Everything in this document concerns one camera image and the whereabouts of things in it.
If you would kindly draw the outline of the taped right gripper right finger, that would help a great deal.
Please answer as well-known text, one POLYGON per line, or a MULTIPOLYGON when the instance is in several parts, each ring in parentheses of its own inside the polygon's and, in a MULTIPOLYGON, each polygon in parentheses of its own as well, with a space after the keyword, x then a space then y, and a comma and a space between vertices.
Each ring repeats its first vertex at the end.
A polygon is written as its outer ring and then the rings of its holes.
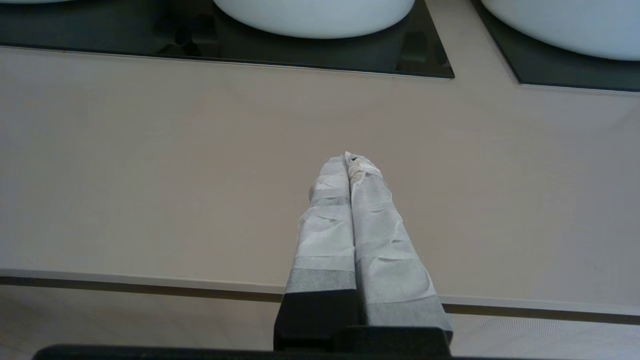
POLYGON ((447 342, 453 326, 421 261, 381 170, 346 152, 355 268, 365 324, 387 328, 437 328, 447 342))

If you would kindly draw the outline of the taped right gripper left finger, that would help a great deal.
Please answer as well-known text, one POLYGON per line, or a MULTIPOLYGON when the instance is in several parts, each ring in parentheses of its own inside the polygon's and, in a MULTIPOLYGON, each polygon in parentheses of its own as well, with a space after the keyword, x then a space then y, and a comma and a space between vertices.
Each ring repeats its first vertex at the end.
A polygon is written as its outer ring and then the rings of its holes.
POLYGON ((298 228, 294 260, 274 323, 274 350, 329 351, 336 333, 361 322, 345 157, 332 157, 323 164, 298 228))

